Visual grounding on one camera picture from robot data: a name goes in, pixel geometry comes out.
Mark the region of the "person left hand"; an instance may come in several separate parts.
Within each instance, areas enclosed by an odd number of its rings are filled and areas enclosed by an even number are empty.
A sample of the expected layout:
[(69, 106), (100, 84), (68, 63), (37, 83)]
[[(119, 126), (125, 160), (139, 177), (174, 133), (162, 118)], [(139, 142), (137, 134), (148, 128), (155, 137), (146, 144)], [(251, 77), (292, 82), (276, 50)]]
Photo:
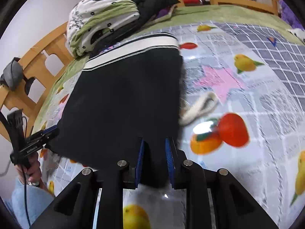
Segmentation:
[(22, 184), (38, 184), (41, 181), (42, 173), (40, 169), (40, 162), (38, 161), (38, 153), (34, 152), (28, 156), (30, 167), (27, 169), (25, 166), (17, 164), (15, 169), (19, 175), (19, 181)]

